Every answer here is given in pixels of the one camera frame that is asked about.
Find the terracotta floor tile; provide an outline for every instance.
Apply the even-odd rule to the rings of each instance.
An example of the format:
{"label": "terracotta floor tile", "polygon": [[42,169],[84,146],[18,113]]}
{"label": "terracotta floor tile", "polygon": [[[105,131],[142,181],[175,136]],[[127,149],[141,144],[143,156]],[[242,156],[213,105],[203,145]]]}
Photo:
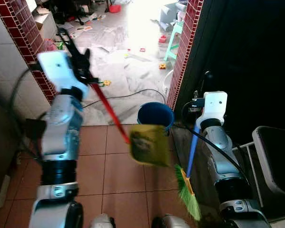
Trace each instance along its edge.
{"label": "terracotta floor tile", "polygon": [[37,187],[40,185],[41,166],[32,159],[28,162],[15,197],[17,200],[35,199]]}
{"label": "terracotta floor tile", "polygon": [[143,166],[127,153],[107,154],[104,174],[104,194],[145,191]]}
{"label": "terracotta floor tile", "polygon": [[[129,134],[132,125],[123,125],[124,130]],[[129,145],[124,142],[118,128],[115,125],[108,126],[106,141],[106,153],[128,153]]]}
{"label": "terracotta floor tile", "polygon": [[17,190],[19,187],[19,184],[21,182],[21,178],[24,174],[24,171],[27,167],[29,160],[28,159],[22,159],[21,164],[17,165],[15,167],[12,167],[10,172],[10,182],[9,182],[9,188],[6,193],[6,199],[7,200],[13,200],[17,194]]}
{"label": "terracotta floor tile", "polygon": [[90,221],[101,214],[102,195],[77,196],[75,201],[81,203],[84,208],[83,228],[88,228]]}
{"label": "terracotta floor tile", "polygon": [[115,219],[118,228],[148,228],[145,192],[104,195],[103,213]]}
{"label": "terracotta floor tile", "polygon": [[105,155],[79,156],[77,163],[77,181],[79,195],[97,195],[103,193]]}
{"label": "terracotta floor tile", "polygon": [[191,228],[197,227],[177,192],[177,190],[147,192],[150,224],[156,216],[172,214],[185,220]]}
{"label": "terracotta floor tile", "polygon": [[[30,139],[27,139],[26,142],[28,143],[28,148],[29,148],[34,154],[36,154],[36,150],[35,150],[35,147],[34,147],[33,142],[32,142]],[[38,140],[38,144],[39,144],[39,149],[41,150],[41,140],[40,140],[40,139]],[[29,155],[29,153],[27,153],[27,152],[25,152],[25,151],[22,151],[22,152],[21,152],[21,159],[32,159],[32,156]]]}
{"label": "terracotta floor tile", "polygon": [[12,203],[12,200],[7,200],[5,201],[4,206],[0,208],[0,228],[4,228]]}
{"label": "terracotta floor tile", "polygon": [[107,126],[82,127],[79,155],[105,154]]}
{"label": "terracotta floor tile", "polygon": [[6,228],[29,227],[29,219],[32,213],[33,203],[34,203],[33,199],[15,200],[11,207],[5,227]]}
{"label": "terracotta floor tile", "polygon": [[177,190],[178,183],[173,167],[144,166],[146,190]]}

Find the trash can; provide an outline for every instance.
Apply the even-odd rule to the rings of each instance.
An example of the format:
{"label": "trash can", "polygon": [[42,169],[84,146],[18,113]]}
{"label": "trash can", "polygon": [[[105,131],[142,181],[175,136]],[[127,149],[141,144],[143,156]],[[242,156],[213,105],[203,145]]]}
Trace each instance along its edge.
{"label": "trash can", "polygon": [[139,124],[163,125],[168,131],[174,123],[174,114],[165,104],[149,102],[143,104],[138,110],[137,122]]}

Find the red brick wall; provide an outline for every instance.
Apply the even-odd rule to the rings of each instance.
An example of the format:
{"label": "red brick wall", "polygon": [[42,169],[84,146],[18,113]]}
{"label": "red brick wall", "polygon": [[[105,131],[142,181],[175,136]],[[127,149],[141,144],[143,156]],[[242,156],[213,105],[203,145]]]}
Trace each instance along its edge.
{"label": "red brick wall", "polygon": [[185,23],[180,37],[180,46],[174,65],[173,77],[171,80],[170,91],[167,104],[174,110],[184,72],[186,70],[189,53],[193,44],[195,31],[200,19],[200,12],[204,0],[188,0]]}
{"label": "red brick wall", "polygon": [[[29,65],[31,61],[36,61],[36,54],[44,51],[45,46],[26,1],[0,0],[0,17],[25,62]],[[32,73],[47,100],[51,102],[56,94],[54,86],[43,72]]]}

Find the white box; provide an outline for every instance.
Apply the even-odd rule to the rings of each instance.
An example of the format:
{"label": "white box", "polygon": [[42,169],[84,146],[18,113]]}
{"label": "white box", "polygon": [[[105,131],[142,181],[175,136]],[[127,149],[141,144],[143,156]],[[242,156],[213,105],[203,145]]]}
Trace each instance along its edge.
{"label": "white box", "polygon": [[57,28],[52,13],[34,16],[37,28],[43,39],[53,39]]}

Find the green stool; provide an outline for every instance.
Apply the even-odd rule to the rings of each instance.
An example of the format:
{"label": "green stool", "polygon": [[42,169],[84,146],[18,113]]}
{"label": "green stool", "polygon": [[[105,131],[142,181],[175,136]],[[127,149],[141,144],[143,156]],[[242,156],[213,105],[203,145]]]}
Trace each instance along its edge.
{"label": "green stool", "polygon": [[164,61],[167,61],[169,56],[174,58],[174,59],[176,59],[176,54],[172,53],[171,50],[177,48],[179,46],[179,44],[176,44],[176,45],[172,46],[172,43],[173,43],[173,39],[174,39],[175,33],[181,34],[183,25],[184,25],[183,21],[182,22],[177,22],[174,25],[174,28],[173,28],[173,31],[171,33],[171,38],[170,38],[170,41],[169,41],[169,45],[168,45],[168,48],[167,48],[167,51],[166,51],[166,55],[165,55]]}

